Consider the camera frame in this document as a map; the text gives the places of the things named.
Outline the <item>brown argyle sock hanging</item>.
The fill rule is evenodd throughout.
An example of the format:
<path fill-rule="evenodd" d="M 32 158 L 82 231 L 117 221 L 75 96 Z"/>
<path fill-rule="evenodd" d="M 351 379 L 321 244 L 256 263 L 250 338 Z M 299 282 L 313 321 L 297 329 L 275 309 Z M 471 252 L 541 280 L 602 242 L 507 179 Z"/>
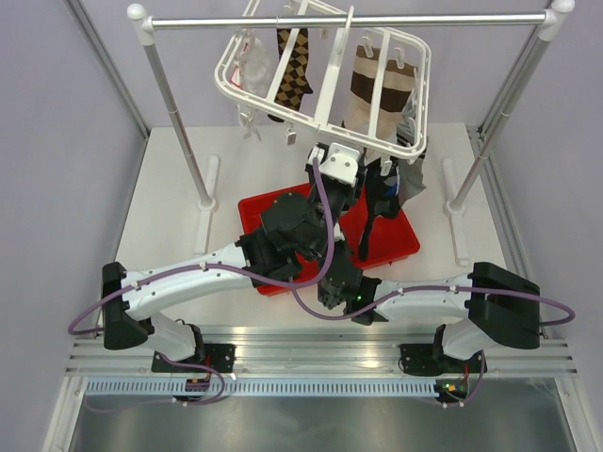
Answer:
<path fill-rule="evenodd" d="M 303 97 L 314 93 L 306 77 L 309 56 L 309 32 L 301 28 L 274 97 L 277 105 L 299 112 Z"/>

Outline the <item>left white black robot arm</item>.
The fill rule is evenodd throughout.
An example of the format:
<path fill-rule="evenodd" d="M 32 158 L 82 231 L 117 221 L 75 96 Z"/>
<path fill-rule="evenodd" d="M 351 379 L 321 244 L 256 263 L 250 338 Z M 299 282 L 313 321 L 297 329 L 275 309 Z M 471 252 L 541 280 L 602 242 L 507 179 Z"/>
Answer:
<path fill-rule="evenodd" d="M 359 200 L 367 169 L 359 166 L 349 181 L 306 167 L 307 194 L 287 191 L 261 215 L 261 224 L 236 242 L 181 265 L 128 271 L 120 263 L 103 268 L 103 345 L 107 350 L 147 347 L 186 372 L 203 367 L 206 351 L 198 327 L 161 312 L 214 293 L 260 287 L 302 287 L 303 265 L 315 262 L 318 283 L 335 257 L 336 227 Z"/>

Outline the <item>white glove with red trim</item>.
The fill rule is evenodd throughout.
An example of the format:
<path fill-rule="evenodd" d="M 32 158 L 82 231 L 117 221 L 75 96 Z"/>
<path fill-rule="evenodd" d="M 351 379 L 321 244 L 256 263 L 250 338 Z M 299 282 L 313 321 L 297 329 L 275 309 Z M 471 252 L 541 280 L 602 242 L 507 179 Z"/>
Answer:
<path fill-rule="evenodd" d="M 270 57 L 263 42 L 251 37 L 238 59 L 238 85 L 244 91 L 265 98 L 273 79 Z"/>

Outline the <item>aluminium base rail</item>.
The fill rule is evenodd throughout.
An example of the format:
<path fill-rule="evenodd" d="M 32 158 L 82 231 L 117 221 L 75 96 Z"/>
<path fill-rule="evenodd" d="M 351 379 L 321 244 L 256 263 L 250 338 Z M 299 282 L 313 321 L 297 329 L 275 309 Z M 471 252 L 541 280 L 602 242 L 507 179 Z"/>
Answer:
<path fill-rule="evenodd" d="M 399 345 L 428 344 L 430 333 L 405 333 L 378 324 L 277 327 L 204 327 L 206 343 L 235 346 L 234 372 L 243 377 L 386 377 L 399 372 Z M 562 339 L 544 339 L 535 350 L 492 347 L 485 352 L 487 378 L 564 378 L 578 373 Z M 109 351 L 101 338 L 75 340 L 66 364 L 71 376 L 148 376 L 146 348 Z"/>

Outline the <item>beige brown striped sock left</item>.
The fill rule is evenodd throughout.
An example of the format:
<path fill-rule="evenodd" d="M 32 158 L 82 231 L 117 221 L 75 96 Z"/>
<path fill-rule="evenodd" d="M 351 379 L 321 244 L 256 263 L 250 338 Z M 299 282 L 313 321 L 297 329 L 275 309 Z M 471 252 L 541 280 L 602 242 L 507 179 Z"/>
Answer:
<path fill-rule="evenodd" d="M 342 126 L 354 132 L 366 134 L 370 107 L 378 70 L 377 50 L 370 56 L 363 45 L 356 47 L 350 80 L 350 97 L 342 120 Z"/>

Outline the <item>metal clothes rack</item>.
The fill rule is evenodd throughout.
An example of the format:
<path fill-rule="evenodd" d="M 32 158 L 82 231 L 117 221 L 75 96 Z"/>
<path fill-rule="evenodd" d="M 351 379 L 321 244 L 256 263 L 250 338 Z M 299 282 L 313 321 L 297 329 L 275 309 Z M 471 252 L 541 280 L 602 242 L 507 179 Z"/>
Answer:
<path fill-rule="evenodd" d="M 194 152 L 192 151 L 185 125 L 178 111 L 171 87 L 165 74 L 155 44 L 155 33 L 162 30 L 192 30 L 232 28 L 235 33 L 230 39 L 214 71 L 217 88 L 228 98 L 252 110 L 271 114 L 285 121 L 288 127 L 299 125 L 334 138 L 338 142 L 346 141 L 377 153 L 382 158 L 382 167 L 388 170 L 393 158 L 414 162 L 428 145 L 427 120 L 430 91 L 432 51 L 428 44 L 409 33 L 409 27 L 426 26 L 482 26 L 482 25 L 531 25 L 535 29 L 536 40 L 526 51 L 520 54 L 524 63 L 515 78 L 505 83 L 507 100 L 513 103 L 530 80 L 535 66 L 542 58 L 543 52 L 558 34 L 567 16 L 574 10 L 572 1 L 553 1 L 548 8 L 535 13 L 508 14 L 452 14 L 452 15 L 398 15 L 398 16 L 360 16 L 352 9 L 343 11 L 322 1 L 300 1 L 294 14 L 275 17 L 256 15 L 258 4 L 249 2 L 244 14 L 235 18 L 217 19 L 158 19 L 148 14 L 144 6 L 132 4 L 127 9 L 127 16 L 134 26 L 139 42 L 142 45 L 155 81 L 161 92 L 164 104 L 168 109 L 172 127 L 187 161 L 188 169 L 199 195 L 200 226 L 197 251 L 207 247 L 213 213 L 218 208 L 214 196 L 217 186 L 220 160 L 213 155 L 209 159 L 207 174 L 202 174 Z M 289 30 L 289 38 L 285 42 L 284 54 L 275 69 L 269 93 L 265 98 L 250 94 L 230 82 L 229 73 L 238 73 L 238 59 L 245 42 L 260 28 L 285 28 Z M 296 113 L 274 102 L 285 72 L 287 61 L 301 28 L 332 29 L 335 32 L 330 59 L 324 74 L 318 103 L 312 115 Z M 335 88 L 338 83 L 343 56 L 348 46 L 350 30 L 363 28 L 369 33 L 381 36 L 382 43 L 378 50 L 378 70 L 374 83 L 366 134 L 354 132 L 329 121 L 334 102 Z M 412 124 L 414 138 L 408 147 L 396 145 L 376 137 L 378 123 L 378 103 L 383 89 L 383 75 L 390 49 L 397 52 L 396 61 L 404 61 L 403 48 L 410 45 L 420 53 L 420 61 L 416 71 L 416 85 L 411 93 L 415 102 L 415 114 Z"/>

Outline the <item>red plastic bin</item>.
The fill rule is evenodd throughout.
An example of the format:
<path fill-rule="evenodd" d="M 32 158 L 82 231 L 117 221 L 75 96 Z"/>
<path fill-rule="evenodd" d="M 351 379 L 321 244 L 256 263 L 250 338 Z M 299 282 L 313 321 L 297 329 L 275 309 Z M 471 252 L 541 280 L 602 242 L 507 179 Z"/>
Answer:
<path fill-rule="evenodd" d="M 334 201 L 335 188 L 340 184 L 329 178 L 323 178 L 325 189 L 330 201 Z M 268 210 L 277 199 L 288 193 L 299 194 L 304 198 L 315 197 L 318 206 L 320 197 L 318 189 L 314 183 L 306 183 L 297 186 L 278 189 L 260 195 L 251 196 L 238 202 L 237 209 L 240 222 L 243 228 L 243 235 L 255 233 L 256 230 L 263 231 L 261 214 Z M 361 259 L 360 245 L 363 232 L 367 226 L 368 210 L 366 191 L 362 188 L 360 200 L 351 206 L 345 213 L 342 212 L 338 217 L 338 224 L 341 232 L 346 238 L 347 244 L 351 249 L 350 260 L 361 269 L 370 269 L 377 266 L 392 264 L 396 261 L 406 259 L 419 252 L 420 243 L 410 224 L 410 221 L 402 211 L 398 211 L 394 218 L 376 217 L 372 223 L 372 229 L 368 236 L 367 258 Z M 243 245 L 246 258 L 246 268 L 249 271 L 262 274 L 267 278 L 277 280 L 277 276 L 269 276 L 268 267 L 262 262 L 259 251 L 253 250 L 252 246 Z M 321 263 L 318 261 L 308 261 L 301 255 L 296 255 L 299 265 L 299 271 L 294 273 L 294 283 L 306 283 L 319 273 Z M 265 284 L 263 282 L 253 282 L 254 287 L 259 294 L 271 297 L 283 294 L 288 291 L 287 288 Z"/>

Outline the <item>beige brown striped sock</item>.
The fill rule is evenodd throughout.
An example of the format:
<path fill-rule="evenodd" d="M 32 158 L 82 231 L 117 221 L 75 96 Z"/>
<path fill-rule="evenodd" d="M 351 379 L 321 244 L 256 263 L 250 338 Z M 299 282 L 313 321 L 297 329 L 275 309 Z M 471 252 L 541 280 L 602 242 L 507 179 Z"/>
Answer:
<path fill-rule="evenodd" d="M 405 63 L 403 68 L 394 59 L 389 59 L 383 75 L 376 137 L 382 140 L 391 138 L 402 118 L 406 106 L 416 85 L 416 66 Z"/>
<path fill-rule="evenodd" d="M 377 50 L 370 56 L 363 45 L 356 47 L 350 80 L 350 97 L 342 120 L 342 126 L 354 132 L 366 134 L 370 107 L 378 70 Z"/>

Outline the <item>beige brown striped sock right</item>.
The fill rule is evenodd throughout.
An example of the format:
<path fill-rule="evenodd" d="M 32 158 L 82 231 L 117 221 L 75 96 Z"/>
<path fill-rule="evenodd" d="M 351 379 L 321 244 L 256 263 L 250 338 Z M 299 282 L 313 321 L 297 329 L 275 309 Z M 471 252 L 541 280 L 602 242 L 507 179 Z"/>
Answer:
<path fill-rule="evenodd" d="M 402 118 L 406 106 L 416 85 L 416 66 L 405 63 L 403 68 L 394 59 L 389 59 L 383 75 L 376 137 L 382 140 L 391 138 Z"/>

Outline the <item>black blue sock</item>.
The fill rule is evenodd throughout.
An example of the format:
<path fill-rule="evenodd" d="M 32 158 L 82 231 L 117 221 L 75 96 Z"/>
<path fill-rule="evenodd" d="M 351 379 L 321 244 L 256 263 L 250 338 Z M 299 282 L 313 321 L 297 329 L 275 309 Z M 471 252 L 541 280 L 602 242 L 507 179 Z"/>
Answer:
<path fill-rule="evenodd" d="M 365 181 L 367 222 L 359 243 L 358 257 L 364 262 L 369 255 L 369 239 L 377 217 L 395 219 L 399 204 L 399 165 L 393 163 L 386 175 L 381 175 L 381 161 L 376 159 L 367 166 Z"/>

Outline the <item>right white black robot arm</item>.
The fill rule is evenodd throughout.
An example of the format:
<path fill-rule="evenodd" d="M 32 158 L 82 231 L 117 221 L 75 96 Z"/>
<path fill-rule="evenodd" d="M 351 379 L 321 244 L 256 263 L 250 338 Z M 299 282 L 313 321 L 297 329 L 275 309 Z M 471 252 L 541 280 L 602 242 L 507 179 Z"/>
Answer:
<path fill-rule="evenodd" d="M 403 344 L 402 369 L 413 376 L 439 376 L 477 368 L 480 352 L 502 346 L 540 346 L 539 287 L 489 262 L 467 274 L 438 282 L 399 282 L 371 278 L 351 260 L 343 238 L 318 283 L 318 301 L 343 308 L 351 321 L 371 326 L 409 318 L 442 319 L 428 344 Z"/>

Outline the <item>white clip sock hanger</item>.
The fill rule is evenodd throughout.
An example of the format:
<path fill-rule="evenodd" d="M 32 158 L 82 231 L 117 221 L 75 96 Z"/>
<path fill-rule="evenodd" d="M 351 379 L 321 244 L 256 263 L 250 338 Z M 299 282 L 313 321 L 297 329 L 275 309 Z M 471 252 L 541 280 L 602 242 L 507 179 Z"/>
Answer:
<path fill-rule="evenodd" d="M 272 26 L 273 56 L 256 36 L 258 7 L 249 2 L 214 71 L 242 126 L 252 130 L 265 113 L 387 158 L 414 161 L 425 151 L 432 51 L 424 40 L 369 25 L 356 40 L 352 8 L 292 1 Z"/>

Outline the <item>grey striped sock front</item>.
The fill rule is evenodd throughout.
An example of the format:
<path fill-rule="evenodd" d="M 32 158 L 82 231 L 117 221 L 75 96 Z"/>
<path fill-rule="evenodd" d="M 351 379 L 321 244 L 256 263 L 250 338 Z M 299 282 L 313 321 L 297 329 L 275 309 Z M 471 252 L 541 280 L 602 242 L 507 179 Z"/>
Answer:
<path fill-rule="evenodd" d="M 424 184 L 423 164 L 427 150 L 414 161 L 400 159 L 398 162 L 399 174 L 399 205 L 403 206 L 407 201 L 422 193 L 426 186 Z"/>

